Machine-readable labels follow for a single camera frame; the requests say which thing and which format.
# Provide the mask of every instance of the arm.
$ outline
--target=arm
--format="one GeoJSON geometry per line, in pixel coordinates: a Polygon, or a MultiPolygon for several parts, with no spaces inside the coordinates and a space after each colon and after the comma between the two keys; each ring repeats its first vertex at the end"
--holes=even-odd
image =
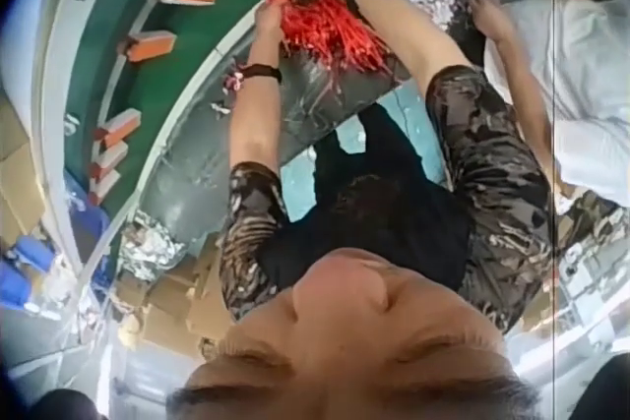
{"type": "MultiPolygon", "coordinates": [[[[249,50],[247,64],[265,64],[278,67],[280,60],[280,6],[269,6],[277,12],[268,23],[257,27],[256,36],[249,50]]],[[[280,140],[281,95],[278,81],[274,78],[255,77],[243,82],[236,96],[229,124],[229,167],[241,162],[253,161],[264,164],[278,173],[278,143],[280,140]]]]}
{"type": "Polygon", "coordinates": [[[471,0],[476,27],[496,44],[518,124],[553,192],[570,196],[573,186],[560,179],[553,156],[553,135],[538,81],[530,71],[527,51],[509,16],[495,0],[471,0]]]}
{"type": "MultiPolygon", "coordinates": [[[[257,13],[249,64],[278,67],[281,16],[278,4],[257,13]]],[[[225,307],[236,320],[276,293],[257,257],[265,241],[288,223],[278,177],[280,99],[276,79],[247,79],[229,125],[229,205],[219,271],[225,307]]]]}
{"type": "Polygon", "coordinates": [[[429,83],[447,66],[471,63],[457,43],[410,0],[356,0],[363,15],[400,58],[426,97],[429,83]]]}
{"type": "Polygon", "coordinates": [[[510,95],[523,137],[534,153],[542,172],[553,191],[561,190],[564,183],[552,153],[551,125],[540,95],[538,81],[530,72],[527,53],[521,41],[505,38],[497,44],[497,51],[505,69],[510,95]]]}

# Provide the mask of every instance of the eyebrow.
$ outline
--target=eyebrow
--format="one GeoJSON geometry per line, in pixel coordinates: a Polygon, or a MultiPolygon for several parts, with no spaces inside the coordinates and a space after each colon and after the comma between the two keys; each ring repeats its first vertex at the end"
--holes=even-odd
{"type": "Polygon", "coordinates": [[[259,400],[268,398],[273,393],[273,388],[244,385],[182,389],[168,396],[166,399],[166,412],[168,415],[176,416],[181,413],[182,409],[200,403],[259,400]]]}

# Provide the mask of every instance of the person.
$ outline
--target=person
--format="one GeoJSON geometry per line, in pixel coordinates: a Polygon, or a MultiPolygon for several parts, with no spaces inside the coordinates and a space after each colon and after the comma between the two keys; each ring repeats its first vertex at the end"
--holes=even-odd
{"type": "Polygon", "coordinates": [[[27,413],[27,420],[107,420],[84,393],[55,389],[40,398],[27,413]]]}
{"type": "Polygon", "coordinates": [[[368,143],[363,174],[334,194],[320,187],[323,199],[289,222],[274,73],[283,5],[264,6],[229,131],[220,279],[236,324],[167,414],[539,418],[503,333],[551,270],[544,174],[512,108],[429,16],[409,0],[347,1],[416,81],[453,192],[425,179],[407,145],[368,143]]]}
{"type": "Polygon", "coordinates": [[[630,353],[612,356],[599,369],[575,405],[569,420],[630,418],[630,353]]]}
{"type": "Polygon", "coordinates": [[[566,196],[582,188],[630,207],[630,0],[470,5],[488,39],[488,80],[514,104],[550,182],[566,196]]]}

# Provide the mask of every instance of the red ribbon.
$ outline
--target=red ribbon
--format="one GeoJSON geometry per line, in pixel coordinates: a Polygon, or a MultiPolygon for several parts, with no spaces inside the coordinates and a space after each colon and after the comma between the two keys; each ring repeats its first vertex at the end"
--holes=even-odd
{"type": "Polygon", "coordinates": [[[306,51],[328,69],[388,71],[385,43],[350,13],[345,0],[287,1],[282,29],[289,54],[306,51]]]}

